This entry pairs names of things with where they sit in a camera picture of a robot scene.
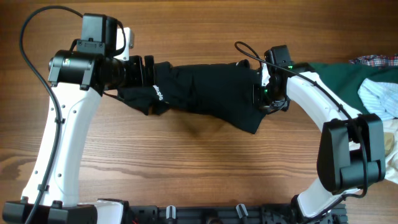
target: plaid shirt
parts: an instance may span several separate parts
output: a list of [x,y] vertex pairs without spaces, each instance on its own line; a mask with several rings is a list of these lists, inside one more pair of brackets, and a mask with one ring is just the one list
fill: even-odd
[[372,67],[385,68],[388,66],[398,66],[398,54],[394,56],[385,56],[385,55],[368,55],[358,57],[354,60],[350,60],[350,63],[353,64],[362,64],[369,65]]

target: black garment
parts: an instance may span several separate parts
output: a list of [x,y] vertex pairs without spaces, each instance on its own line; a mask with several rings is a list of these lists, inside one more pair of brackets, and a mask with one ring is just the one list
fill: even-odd
[[211,114],[243,131],[256,133],[266,115],[252,105],[252,87],[259,75],[238,64],[186,65],[172,68],[168,62],[155,65],[155,85],[120,88],[119,98],[145,115],[162,114],[169,108]]

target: robotic hand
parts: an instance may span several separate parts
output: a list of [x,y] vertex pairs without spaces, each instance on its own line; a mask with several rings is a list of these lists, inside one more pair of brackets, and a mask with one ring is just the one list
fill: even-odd
[[[71,9],[50,6],[47,9]],[[322,131],[318,153],[319,178],[291,203],[258,207],[157,208],[129,206],[129,202],[99,199],[79,203],[78,174],[90,121],[104,90],[153,85],[153,57],[129,57],[133,46],[129,28],[112,17],[85,14],[81,39],[60,50],[49,63],[49,115],[39,155],[20,201],[6,202],[8,223],[346,223],[339,203],[363,197],[368,186],[385,175],[381,120],[361,115],[331,92],[310,66],[294,64],[286,46],[273,47],[261,62],[261,83],[253,86],[253,104],[269,113],[296,101]],[[20,41],[22,55],[27,59]],[[362,194],[355,192],[362,189]]]

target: wooden surface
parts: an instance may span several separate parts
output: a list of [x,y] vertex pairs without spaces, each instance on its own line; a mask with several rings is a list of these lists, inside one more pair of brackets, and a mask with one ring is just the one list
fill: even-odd
[[[397,1],[92,2],[63,5],[118,18],[135,32],[131,54],[154,55],[156,62],[234,62],[244,58],[236,40],[260,54],[287,44],[296,62],[398,53]],[[18,48],[25,18],[44,5],[0,5],[0,210],[21,196],[44,131],[48,96]],[[50,58],[80,31],[80,18],[68,12],[32,20],[25,49],[44,77]],[[211,116],[144,116],[104,96],[81,160],[80,198],[158,206],[286,203],[316,178],[319,138],[295,103],[267,116],[252,135]],[[396,223],[397,198],[398,185],[373,185],[366,198],[347,201],[350,223]]]

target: wood grain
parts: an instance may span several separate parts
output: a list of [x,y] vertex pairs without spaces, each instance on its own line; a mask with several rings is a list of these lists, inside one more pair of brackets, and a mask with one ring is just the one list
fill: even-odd
[[[18,48],[21,25],[54,1],[0,5],[0,210],[21,196],[44,131],[49,99]],[[296,62],[347,62],[398,52],[396,1],[57,1],[103,13],[133,29],[131,54],[174,65],[241,60],[236,40],[262,54],[287,44]],[[68,12],[35,17],[25,50],[43,76],[59,49],[80,36]],[[295,103],[266,116],[255,135],[211,116],[168,111],[144,116],[103,97],[81,160],[81,201],[101,197],[133,205],[255,205],[289,202],[316,178],[320,132]],[[396,223],[398,185],[373,185],[349,199],[350,223]]]

